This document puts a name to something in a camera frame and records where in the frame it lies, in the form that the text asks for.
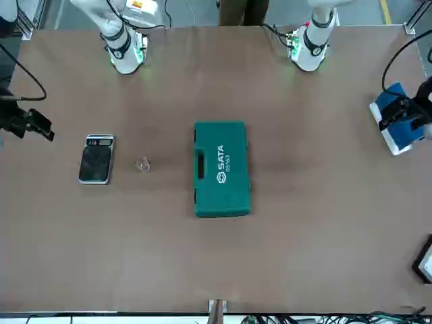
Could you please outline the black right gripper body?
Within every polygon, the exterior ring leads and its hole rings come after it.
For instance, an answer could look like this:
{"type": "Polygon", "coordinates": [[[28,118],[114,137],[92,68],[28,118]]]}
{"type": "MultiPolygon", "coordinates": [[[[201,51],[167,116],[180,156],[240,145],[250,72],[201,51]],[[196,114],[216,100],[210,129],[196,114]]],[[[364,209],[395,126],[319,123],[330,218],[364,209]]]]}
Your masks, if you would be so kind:
{"type": "Polygon", "coordinates": [[[22,109],[12,97],[1,96],[1,129],[23,138],[29,123],[30,113],[22,109]]]}

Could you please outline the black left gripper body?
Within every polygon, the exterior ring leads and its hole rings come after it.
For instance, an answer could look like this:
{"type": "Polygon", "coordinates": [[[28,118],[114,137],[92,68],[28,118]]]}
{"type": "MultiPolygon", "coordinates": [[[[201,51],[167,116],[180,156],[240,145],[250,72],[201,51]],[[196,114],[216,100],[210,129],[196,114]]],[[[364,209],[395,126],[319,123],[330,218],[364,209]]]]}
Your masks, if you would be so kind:
{"type": "Polygon", "coordinates": [[[418,88],[410,105],[412,131],[431,125],[431,77],[429,76],[418,88]]]}

